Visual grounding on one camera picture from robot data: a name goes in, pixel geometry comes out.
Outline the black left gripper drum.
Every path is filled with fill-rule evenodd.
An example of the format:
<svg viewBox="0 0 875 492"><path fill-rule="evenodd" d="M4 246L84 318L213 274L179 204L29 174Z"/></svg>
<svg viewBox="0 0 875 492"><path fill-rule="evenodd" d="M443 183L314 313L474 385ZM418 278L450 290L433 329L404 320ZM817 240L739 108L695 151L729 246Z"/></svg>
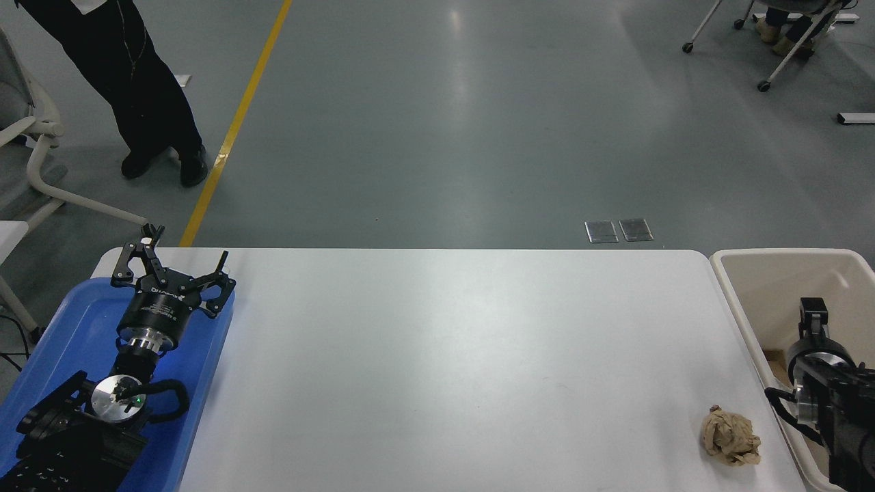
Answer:
<svg viewBox="0 0 875 492"><path fill-rule="evenodd" d="M118 334L123 340L135 337L135 331L151 328L166 340L181 340L193 309L200 304L200 294L179 292L179 286L190 287L190 275L168 272L167 283L154 275L143 276L135 283L135 294L122 315Z"/></svg>

